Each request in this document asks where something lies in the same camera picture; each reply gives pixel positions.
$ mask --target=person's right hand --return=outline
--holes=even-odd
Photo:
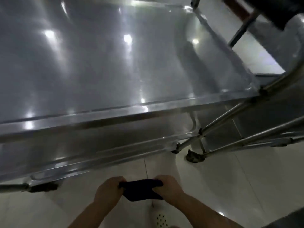
[[[175,206],[180,197],[185,194],[173,176],[158,175],[154,179],[161,180],[164,185],[154,187],[152,190],[162,196],[163,199],[172,206]]]

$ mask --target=tile floor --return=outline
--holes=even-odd
[[[189,4],[190,0],[155,0]],[[229,41],[241,21],[220,0],[201,0],[199,8],[210,25]],[[246,34],[234,50],[253,73],[282,69],[255,39]],[[93,199],[98,185],[111,176],[127,180],[171,174],[188,194],[245,228],[258,228],[304,205],[303,143],[284,148],[238,151],[191,164],[179,154],[164,153],[66,179],[54,192],[0,194],[1,227],[67,227]],[[175,208],[164,203],[171,223],[191,227]],[[151,201],[122,198],[101,227],[151,227]]]

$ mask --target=metal cart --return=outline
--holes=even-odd
[[[299,59],[261,86],[198,2],[0,0],[0,182],[27,177],[0,191],[48,191],[91,169],[178,153],[301,78]],[[288,24],[298,30],[303,22],[296,15]],[[187,159],[203,161],[302,122]]]

